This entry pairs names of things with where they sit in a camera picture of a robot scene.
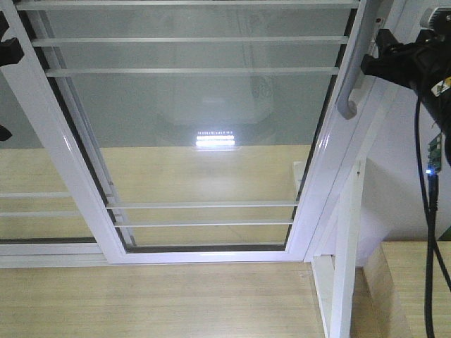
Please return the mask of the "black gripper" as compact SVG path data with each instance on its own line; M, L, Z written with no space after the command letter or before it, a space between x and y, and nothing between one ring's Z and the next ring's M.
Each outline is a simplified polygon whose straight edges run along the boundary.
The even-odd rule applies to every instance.
M1 38L9 29L8 21L3 12L1 12ZM24 56L23 49L17 37L12 37L1 41L0 61L1 67L5 65L18 64Z
M432 95L450 90L450 38L421 30L415 42L398 42L389 29L376 35L378 56L365 55L361 70L419 93Z

